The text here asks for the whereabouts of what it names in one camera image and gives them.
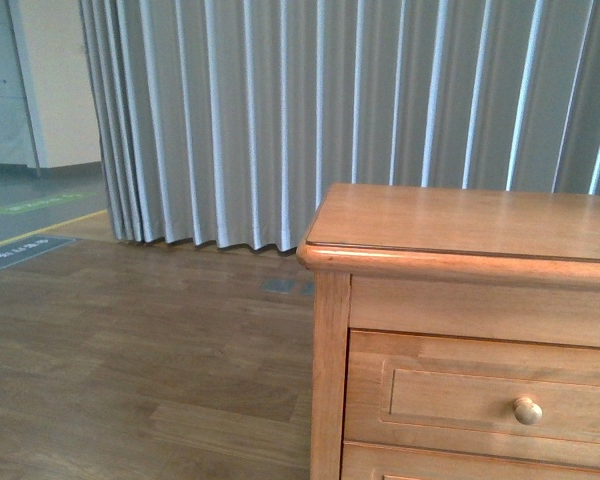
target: gray floor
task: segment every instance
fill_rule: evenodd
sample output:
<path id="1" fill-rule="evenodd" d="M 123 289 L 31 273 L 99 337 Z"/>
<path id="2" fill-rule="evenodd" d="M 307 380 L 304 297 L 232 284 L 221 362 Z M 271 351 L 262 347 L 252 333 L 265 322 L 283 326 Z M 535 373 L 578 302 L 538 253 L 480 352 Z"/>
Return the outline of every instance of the gray floor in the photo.
<path id="1" fill-rule="evenodd" d="M 84 198 L 53 204 L 62 194 L 86 194 Z M 0 241 L 49 227 L 107 208 L 102 173 L 39 179 L 29 172 L 0 172 L 0 207 L 22 202 L 49 203 L 44 208 L 0 213 Z"/>

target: pleated curtain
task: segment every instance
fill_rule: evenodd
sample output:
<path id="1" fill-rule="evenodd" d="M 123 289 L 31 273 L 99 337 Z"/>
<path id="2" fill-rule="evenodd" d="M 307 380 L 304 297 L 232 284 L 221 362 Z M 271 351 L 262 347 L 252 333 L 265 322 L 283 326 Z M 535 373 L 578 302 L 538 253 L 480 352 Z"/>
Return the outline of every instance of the pleated curtain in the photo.
<path id="1" fill-rule="evenodd" d="M 600 1 L 81 7 L 121 239 L 287 250 L 334 182 L 600 195 Z"/>

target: dresser top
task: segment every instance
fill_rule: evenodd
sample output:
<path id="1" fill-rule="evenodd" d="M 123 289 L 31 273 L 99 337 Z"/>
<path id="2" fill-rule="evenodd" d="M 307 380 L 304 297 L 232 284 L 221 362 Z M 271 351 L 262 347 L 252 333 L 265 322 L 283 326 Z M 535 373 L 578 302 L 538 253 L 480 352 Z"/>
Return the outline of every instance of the dresser top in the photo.
<path id="1" fill-rule="evenodd" d="M 600 197 L 336 184 L 307 249 L 600 264 Z"/>

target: floor sticker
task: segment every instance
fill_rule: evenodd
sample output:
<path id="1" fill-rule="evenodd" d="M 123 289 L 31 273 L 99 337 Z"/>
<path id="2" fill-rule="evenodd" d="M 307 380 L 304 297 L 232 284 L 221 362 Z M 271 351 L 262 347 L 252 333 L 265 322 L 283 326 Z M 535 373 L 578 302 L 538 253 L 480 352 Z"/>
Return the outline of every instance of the floor sticker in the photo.
<path id="1" fill-rule="evenodd" d="M 295 280 L 272 278 L 271 280 L 266 280 L 260 286 L 260 289 L 264 290 L 265 292 L 291 293 L 291 290 L 293 290 L 293 287 L 295 287 L 295 285 Z"/>
<path id="2" fill-rule="evenodd" d="M 83 198 L 93 197 L 95 194 L 95 192 L 59 193 L 51 197 L 27 200 L 26 202 L 0 207 L 0 215 L 18 215 L 32 210 L 40 210 L 41 208 L 48 208 L 54 205 L 75 202 L 76 200 L 82 200 Z"/>
<path id="3" fill-rule="evenodd" d="M 24 262 L 75 241 L 75 238 L 34 235 L 2 245 L 0 246 L 0 269 Z"/>
<path id="4" fill-rule="evenodd" d="M 313 282 L 305 283 L 300 290 L 300 295 L 312 296 L 316 293 L 316 284 Z"/>

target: yellow floor line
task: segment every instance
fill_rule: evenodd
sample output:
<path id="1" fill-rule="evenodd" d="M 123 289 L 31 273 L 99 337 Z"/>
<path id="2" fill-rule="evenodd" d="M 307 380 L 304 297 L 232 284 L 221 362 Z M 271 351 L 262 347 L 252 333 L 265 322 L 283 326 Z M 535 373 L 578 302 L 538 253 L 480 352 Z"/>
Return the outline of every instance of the yellow floor line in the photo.
<path id="1" fill-rule="evenodd" d="M 23 238 L 30 237 L 31 235 L 37 235 L 38 233 L 47 232 L 49 230 L 53 230 L 54 228 L 62 227 L 64 225 L 69 225 L 70 223 L 79 222 L 80 220 L 86 220 L 87 218 L 95 217 L 96 215 L 100 215 L 101 213 L 106 213 L 106 210 L 100 210 L 98 212 L 90 213 L 89 215 L 84 215 L 82 217 L 74 218 L 73 220 L 67 220 L 66 222 L 56 223 L 55 225 L 40 228 L 38 230 L 34 230 L 33 232 L 24 233 L 22 235 L 18 235 L 17 237 L 7 238 L 6 240 L 0 241 L 0 246 L 6 245 L 7 243 L 15 242 L 16 240 L 21 240 Z"/>

